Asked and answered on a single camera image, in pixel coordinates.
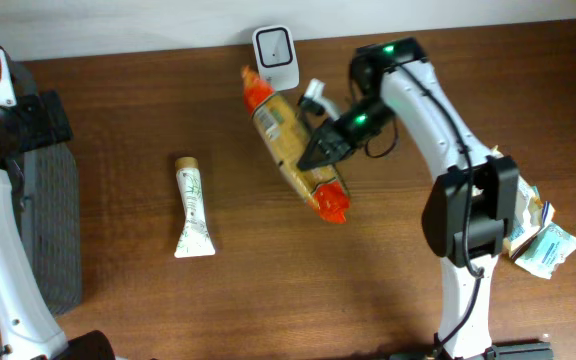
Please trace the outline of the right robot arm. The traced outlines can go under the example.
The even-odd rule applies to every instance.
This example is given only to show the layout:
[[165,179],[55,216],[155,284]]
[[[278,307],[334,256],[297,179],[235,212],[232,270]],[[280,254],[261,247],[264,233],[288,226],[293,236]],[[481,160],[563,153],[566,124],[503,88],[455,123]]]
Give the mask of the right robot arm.
[[412,37],[356,49],[349,83],[353,103],[346,112],[324,96],[323,82],[308,85],[300,107],[327,118],[312,131],[298,168],[343,161],[399,120],[433,181],[422,212],[424,237],[442,275],[443,309],[432,355],[500,358],[489,332],[491,278],[513,227],[516,163],[494,156],[470,131]]

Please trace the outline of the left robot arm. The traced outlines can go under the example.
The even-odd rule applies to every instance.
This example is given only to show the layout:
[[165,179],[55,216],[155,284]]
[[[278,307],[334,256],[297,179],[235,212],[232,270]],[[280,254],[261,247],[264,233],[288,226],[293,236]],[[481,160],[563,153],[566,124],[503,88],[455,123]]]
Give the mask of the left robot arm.
[[82,296],[73,131],[59,95],[0,46],[0,359],[111,359],[98,330],[68,338]]

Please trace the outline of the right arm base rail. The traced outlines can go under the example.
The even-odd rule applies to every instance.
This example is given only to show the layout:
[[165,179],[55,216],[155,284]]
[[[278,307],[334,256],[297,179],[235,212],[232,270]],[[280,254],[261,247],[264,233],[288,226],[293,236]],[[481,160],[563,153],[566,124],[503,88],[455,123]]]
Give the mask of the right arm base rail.
[[387,360],[554,360],[555,354],[549,342],[523,344],[492,345],[483,353],[463,358],[450,357],[443,350],[439,354],[422,352],[397,353],[386,357]]

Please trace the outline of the white toothpaste tube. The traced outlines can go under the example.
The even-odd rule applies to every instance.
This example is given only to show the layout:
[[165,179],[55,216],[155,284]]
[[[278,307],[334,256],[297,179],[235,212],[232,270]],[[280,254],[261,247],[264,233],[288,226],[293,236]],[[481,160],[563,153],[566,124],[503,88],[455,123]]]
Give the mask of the white toothpaste tube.
[[206,223],[198,161],[193,157],[181,157],[175,161],[175,168],[185,220],[174,256],[176,258],[213,256],[216,254],[216,248]]

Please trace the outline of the orange noodle packet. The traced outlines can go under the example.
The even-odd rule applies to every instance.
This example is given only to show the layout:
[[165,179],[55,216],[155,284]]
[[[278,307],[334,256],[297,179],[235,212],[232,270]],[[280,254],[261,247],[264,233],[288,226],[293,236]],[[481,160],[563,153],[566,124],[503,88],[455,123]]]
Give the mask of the orange noodle packet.
[[333,224],[345,223],[350,196],[335,166],[313,170],[297,167],[309,142],[298,113],[250,67],[242,68],[241,77],[244,104],[285,180],[321,219]]

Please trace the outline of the teal wet wipes packet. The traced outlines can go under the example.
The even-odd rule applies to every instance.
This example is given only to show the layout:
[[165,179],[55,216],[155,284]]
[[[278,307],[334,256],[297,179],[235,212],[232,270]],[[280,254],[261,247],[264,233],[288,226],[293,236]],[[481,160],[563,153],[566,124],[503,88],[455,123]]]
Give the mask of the teal wet wipes packet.
[[549,280],[557,267],[575,250],[576,237],[551,223],[515,260],[515,264],[536,277]]

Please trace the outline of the yellow snack bag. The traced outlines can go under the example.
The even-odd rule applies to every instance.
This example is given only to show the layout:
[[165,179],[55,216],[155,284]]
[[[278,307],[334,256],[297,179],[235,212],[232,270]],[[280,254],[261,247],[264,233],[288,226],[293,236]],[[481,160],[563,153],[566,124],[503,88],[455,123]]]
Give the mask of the yellow snack bag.
[[541,199],[537,187],[519,176],[513,226],[503,240],[503,253],[513,261],[518,259],[552,223],[554,214],[554,206]]

